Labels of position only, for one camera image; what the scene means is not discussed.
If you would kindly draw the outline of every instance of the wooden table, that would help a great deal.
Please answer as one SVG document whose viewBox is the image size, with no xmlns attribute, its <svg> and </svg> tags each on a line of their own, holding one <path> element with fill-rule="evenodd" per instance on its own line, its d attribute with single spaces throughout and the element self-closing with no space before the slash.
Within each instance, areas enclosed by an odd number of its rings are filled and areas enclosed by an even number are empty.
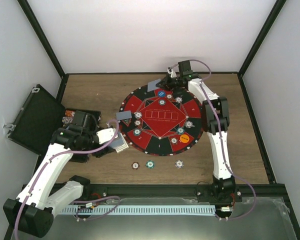
<svg viewBox="0 0 300 240">
<path fill-rule="evenodd" d="M 116 117 L 122 101 L 130 92 L 163 76 L 73 74 L 69 76 L 62 104 L 66 108 L 101 111 L 101 126 L 104 127 L 107 120 Z M 228 99 L 230 125 L 227 146 L 232 170 L 252 184 L 267 184 L 268 178 L 237 75 L 214 74 L 205 83 L 219 96 Z M 155 162 L 153 169 L 145 166 L 148 160 Z M 176 160 L 182 160 L 184 167 L 176 168 Z M 138 170 L 132 169 L 133 162 L 139 162 Z M 101 158 L 90 157 L 88 163 L 68 162 L 57 182 L 79 175 L 94 184 L 211 183 L 213 169 L 210 141 L 203 134 L 192 148 L 174 156 L 151 156 L 130 147 L 119 154 L 113 152 Z"/>
</svg>

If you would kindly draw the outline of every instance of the white wall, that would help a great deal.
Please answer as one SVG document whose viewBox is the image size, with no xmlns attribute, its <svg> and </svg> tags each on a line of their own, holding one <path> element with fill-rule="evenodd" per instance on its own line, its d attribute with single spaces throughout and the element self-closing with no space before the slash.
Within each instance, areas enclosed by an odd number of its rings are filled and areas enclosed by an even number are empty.
<svg viewBox="0 0 300 240">
<path fill-rule="evenodd" d="M 300 225 L 300 0 L 286 1 L 243 76 L 279 183 Z"/>
<path fill-rule="evenodd" d="M 18 2 L 0 0 L 0 240 L 8 227 L 3 204 L 30 180 L 37 160 L 5 138 L 3 125 L 14 120 L 37 83 L 55 96 L 60 77 Z"/>
<path fill-rule="evenodd" d="M 188 58 L 239 71 L 274 3 L 29 0 L 66 73 L 163 72 Z"/>
</svg>

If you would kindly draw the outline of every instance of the red and black mat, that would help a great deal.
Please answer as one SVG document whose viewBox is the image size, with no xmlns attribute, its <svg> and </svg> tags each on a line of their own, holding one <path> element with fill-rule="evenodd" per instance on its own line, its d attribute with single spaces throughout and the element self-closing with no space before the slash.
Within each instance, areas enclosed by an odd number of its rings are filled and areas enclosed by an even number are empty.
<svg viewBox="0 0 300 240">
<path fill-rule="evenodd" d="M 119 112 L 131 111 L 132 118 L 119 122 L 126 141 L 155 156 L 172 156 L 190 149 L 200 139 L 202 105 L 184 88 L 147 91 L 142 86 L 129 94 Z"/>
</svg>

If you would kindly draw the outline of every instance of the black case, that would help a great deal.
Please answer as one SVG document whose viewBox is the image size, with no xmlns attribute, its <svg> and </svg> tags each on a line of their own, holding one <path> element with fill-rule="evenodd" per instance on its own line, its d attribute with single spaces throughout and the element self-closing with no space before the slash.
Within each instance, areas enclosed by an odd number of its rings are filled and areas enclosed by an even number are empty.
<svg viewBox="0 0 300 240">
<path fill-rule="evenodd" d="M 90 113 L 97 120 L 101 116 L 99 111 L 65 108 L 37 84 L 12 123 L 7 138 L 38 155 L 45 155 L 54 131 L 63 126 L 66 110 Z M 73 155 L 70 161 L 86 163 L 88 159 L 88 155 Z"/>
</svg>

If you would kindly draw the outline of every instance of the orange button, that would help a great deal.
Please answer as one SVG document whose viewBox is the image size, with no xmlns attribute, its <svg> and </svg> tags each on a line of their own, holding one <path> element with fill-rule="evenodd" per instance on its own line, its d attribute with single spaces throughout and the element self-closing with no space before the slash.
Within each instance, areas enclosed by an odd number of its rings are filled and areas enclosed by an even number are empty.
<svg viewBox="0 0 300 240">
<path fill-rule="evenodd" d="M 189 138 L 189 136 L 186 135 L 186 134 L 182 134 L 182 135 L 180 136 L 180 141 L 181 141 L 182 143 L 184 143 L 184 144 L 186 144 L 187 142 L 189 142 L 189 140 L 190 140 L 190 138 Z"/>
</svg>

